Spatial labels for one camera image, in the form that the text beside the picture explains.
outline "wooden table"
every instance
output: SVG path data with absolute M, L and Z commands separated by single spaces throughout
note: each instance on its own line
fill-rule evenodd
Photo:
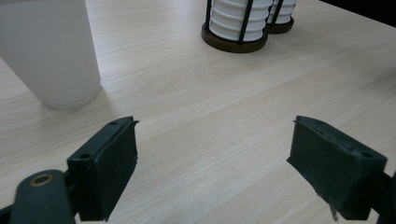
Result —
M 348 133 L 396 171 L 395 28 L 301 0 L 289 33 L 232 54 L 202 40 L 205 1 L 87 6 L 103 86 L 90 104 L 48 109 L 0 61 L 1 207 L 26 176 L 65 171 L 72 152 L 129 115 L 141 121 L 139 160 L 109 223 L 335 223 L 286 163 L 296 115 Z

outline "dark wooden base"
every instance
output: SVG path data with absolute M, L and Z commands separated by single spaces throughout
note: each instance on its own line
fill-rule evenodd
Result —
M 231 53 L 250 53 L 264 47 L 267 42 L 268 34 L 264 31 L 262 38 L 256 41 L 244 42 L 241 45 L 237 41 L 226 40 L 214 35 L 210 30 L 205 29 L 205 24 L 202 26 L 202 39 L 206 44 L 212 46 L 215 49 Z
M 290 18 L 290 21 L 284 24 L 267 24 L 265 26 L 265 29 L 267 30 L 267 33 L 270 35 L 279 35 L 279 34 L 285 34 L 289 30 L 291 30 L 291 27 L 294 24 L 294 19 Z

